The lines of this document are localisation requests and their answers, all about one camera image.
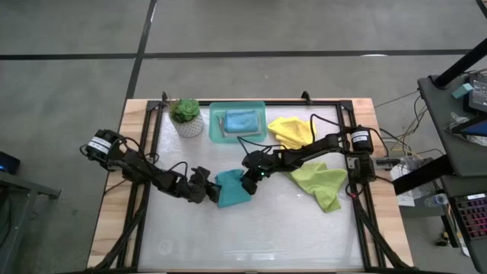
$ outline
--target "black table leg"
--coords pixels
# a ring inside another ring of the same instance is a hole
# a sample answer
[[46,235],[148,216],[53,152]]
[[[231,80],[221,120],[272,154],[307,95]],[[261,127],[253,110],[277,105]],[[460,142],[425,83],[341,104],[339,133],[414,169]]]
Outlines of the black table leg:
[[414,170],[413,172],[401,176],[393,181],[396,195],[412,190],[417,186],[430,182],[443,175],[454,173],[447,155],[434,159],[430,163]]

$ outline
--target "floor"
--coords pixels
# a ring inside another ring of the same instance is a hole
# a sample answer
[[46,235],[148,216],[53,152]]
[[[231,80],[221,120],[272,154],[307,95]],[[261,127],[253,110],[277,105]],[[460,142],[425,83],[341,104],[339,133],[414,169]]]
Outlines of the floor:
[[[0,151],[22,160],[22,177],[62,189],[58,201],[37,203],[16,270],[84,268],[107,174],[78,147],[97,129],[118,128],[125,99],[162,91],[372,97],[380,126],[399,135],[414,117],[417,94],[406,95],[417,78],[441,73],[487,37],[479,7],[474,0],[0,1]],[[307,53],[280,57],[284,51]],[[364,56],[380,53],[388,56]],[[429,116],[409,144],[442,149]],[[405,226],[420,269],[476,272],[459,250],[432,244],[439,218],[405,218]]]

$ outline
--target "blue cloth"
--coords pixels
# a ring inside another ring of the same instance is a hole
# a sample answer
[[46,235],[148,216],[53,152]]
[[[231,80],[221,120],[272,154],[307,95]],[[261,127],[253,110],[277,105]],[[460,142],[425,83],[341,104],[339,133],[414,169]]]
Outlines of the blue cloth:
[[242,187],[240,181],[243,174],[243,170],[236,169],[222,171],[216,175],[215,183],[221,186],[219,208],[250,201],[250,194]]
[[259,116],[256,110],[227,110],[224,118],[226,132],[257,132]]

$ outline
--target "green succulent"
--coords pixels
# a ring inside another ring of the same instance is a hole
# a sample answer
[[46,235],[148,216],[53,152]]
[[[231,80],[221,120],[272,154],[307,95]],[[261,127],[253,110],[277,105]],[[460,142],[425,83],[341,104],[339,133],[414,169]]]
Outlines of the green succulent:
[[176,123],[188,123],[199,115],[199,103],[194,99],[179,99],[170,105],[170,118]]

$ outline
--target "blue sponge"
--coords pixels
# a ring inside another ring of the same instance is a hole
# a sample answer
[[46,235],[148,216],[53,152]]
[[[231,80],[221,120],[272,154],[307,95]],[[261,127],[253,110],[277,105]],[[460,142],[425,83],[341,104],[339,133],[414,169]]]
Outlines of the blue sponge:
[[223,171],[216,175],[215,183],[221,186],[218,207],[224,208],[250,201],[250,194],[242,187],[240,181],[243,170]]
[[255,110],[227,110],[224,130],[230,133],[259,131],[259,116]]
[[452,92],[451,95],[453,95],[453,97],[455,99],[458,99],[458,98],[462,97],[463,95],[468,94],[469,92],[471,92],[472,89],[473,89],[473,87],[472,87],[471,84],[468,84],[468,83],[467,84],[462,84],[454,92]]

